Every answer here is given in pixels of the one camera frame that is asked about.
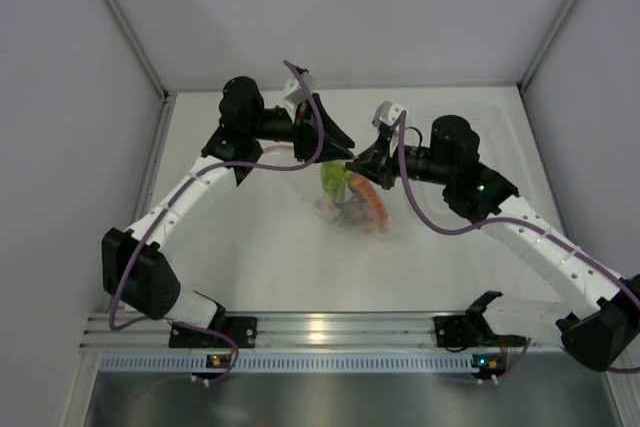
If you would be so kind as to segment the orange fake papaya slice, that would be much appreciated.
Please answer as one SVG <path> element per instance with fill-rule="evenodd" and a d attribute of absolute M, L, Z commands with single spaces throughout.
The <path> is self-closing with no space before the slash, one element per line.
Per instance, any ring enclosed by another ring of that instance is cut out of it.
<path fill-rule="evenodd" d="M 386 233 L 388 230 L 388 212 L 373 184 L 362 175 L 351 173 L 349 186 L 364 199 L 362 209 L 366 214 L 365 229 L 380 234 Z"/>

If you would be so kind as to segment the green fake celery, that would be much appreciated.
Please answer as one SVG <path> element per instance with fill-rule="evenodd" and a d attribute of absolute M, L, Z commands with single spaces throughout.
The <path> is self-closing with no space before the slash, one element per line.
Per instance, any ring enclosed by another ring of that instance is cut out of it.
<path fill-rule="evenodd" d="M 349 172 L 340 162 L 326 162 L 321 164 L 321 185 L 328 200 L 333 203 L 343 203 L 345 201 L 345 190 L 349 176 Z"/>

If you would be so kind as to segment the clear zip top bag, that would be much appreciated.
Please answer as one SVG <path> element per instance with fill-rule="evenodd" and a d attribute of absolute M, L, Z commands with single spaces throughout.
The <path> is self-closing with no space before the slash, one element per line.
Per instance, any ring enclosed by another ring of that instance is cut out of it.
<path fill-rule="evenodd" d="M 390 241 L 407 233 L 409 222 L 400 196 L 347 170 L 343 161 L 285 172 L 282 184 L 286 198 L 305 218 L 338 234 Z"/>

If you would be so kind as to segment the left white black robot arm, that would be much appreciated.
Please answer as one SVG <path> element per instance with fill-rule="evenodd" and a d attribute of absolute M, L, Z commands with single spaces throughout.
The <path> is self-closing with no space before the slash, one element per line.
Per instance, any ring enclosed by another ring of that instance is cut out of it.
<path fill-rule="evenodd" d="M 293 66 L 282 102 L 265 105 L 257 83 L 240 76 L 228 81 L 219 103 L 219 124 L 193 166 L 147 214 L 124 230 L 110 229 L 101 242 L 103 288 L 110 295 L 109 327 L 119 304 L 141 319 L 166 320 L 191 329 L 204 346 L 219 344 L 226 333 L 226 310 L 217 301 L 184 287 L 171 254 L 223 196 L 255 169 L 286 171 L 261 162 L 263 142 L 288 143 L 295 172 L 326 161 L 350 160 L 354 141 L 330 118 L 312 88 L 308 70 Z"/>

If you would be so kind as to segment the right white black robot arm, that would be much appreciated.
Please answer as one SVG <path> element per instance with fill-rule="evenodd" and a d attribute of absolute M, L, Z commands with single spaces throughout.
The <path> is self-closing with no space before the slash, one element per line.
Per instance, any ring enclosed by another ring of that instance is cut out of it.
<path fill-rule="evenodd" d="M 478 134 L 456 115 L 437 118 L 428 146 L 405 141 L 405 113 L 379 121 L 376 141 L 346 168 L 389 190 L 402 183 L 414 213 L 432 231 L 462 236 L 479 231 L 501 243 L 559 296 L 557 302 L 525 301 L 488 291 L 460 322 L 463 339 L 491 343 L 517 336 L 562 347 L 582 366 L 618 372 L 615 361 L 639 335 L 639 279 L 625 278 L 585 254 L 520 194 L 518 188 L 480 161 Z M 436 225 L 411 189 L 414 181 L 440 185 L 449 209 L 467 226 Z"/>

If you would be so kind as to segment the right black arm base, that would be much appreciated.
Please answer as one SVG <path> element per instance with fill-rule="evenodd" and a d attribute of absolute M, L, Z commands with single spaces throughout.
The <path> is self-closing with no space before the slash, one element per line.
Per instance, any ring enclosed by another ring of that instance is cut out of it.
<path fill-rule="evenodd" d="M 474 335 L 464 315 L 443 315 L 433 318 L 436 345 L 449 351 L 462 351 L 474 346 Z"/>

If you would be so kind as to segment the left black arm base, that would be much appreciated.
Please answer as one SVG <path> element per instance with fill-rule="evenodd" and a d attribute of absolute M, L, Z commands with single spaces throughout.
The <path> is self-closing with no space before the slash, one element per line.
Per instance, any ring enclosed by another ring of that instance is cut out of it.
<path fill-rule="evenodd" d="M 252 316 L 231 315 L 219 331 L 229 337 L 241 349 L 253 349 L 256 345 L 258 319 Z M 180 326 L 171 329 L 168 345 L 174 349 L 205 349 L 229 347 L 229 343 L 209 334 Z"/>

